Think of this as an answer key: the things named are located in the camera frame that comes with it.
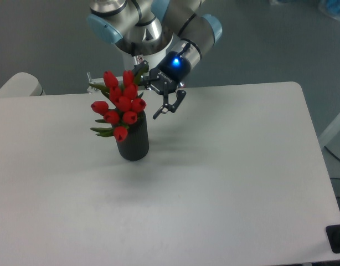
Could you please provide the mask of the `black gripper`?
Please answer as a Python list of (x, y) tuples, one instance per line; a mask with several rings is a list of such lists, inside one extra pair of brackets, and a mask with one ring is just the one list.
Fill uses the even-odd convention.
[[(133, 75), (132, 83), (137, 86), (137, 90), (151, 88), (157, 94), (163, 95), (163, 104), (154, 113), (154, 120), (160, 114), (166, 114), (169, 111), (175, 113), (177, 111), (187, 93), (184, 90), (176, 91), (176, 89), (179, 83), (190, 73), (190, 70), (190, 63), (179, 56), (177, 52), (169, 52), (153, 69), (150, 69), (149, 62), (144, 60), (131, 70)], [(173, 104), (170, 104), (169, 94), (175, 91), (176, 100)]]

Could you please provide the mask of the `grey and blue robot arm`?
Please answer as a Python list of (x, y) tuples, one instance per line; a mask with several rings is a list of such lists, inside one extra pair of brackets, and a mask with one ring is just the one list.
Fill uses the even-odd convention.
[(125, 69), (148, 71), (140, 85), (163, 97), (153, 115), (176, 112), (185, 77), (222, 35), (210, 14), (197, 15), (202, 1), (90, 1), (87, 23), (94, 34), (123, 53)]

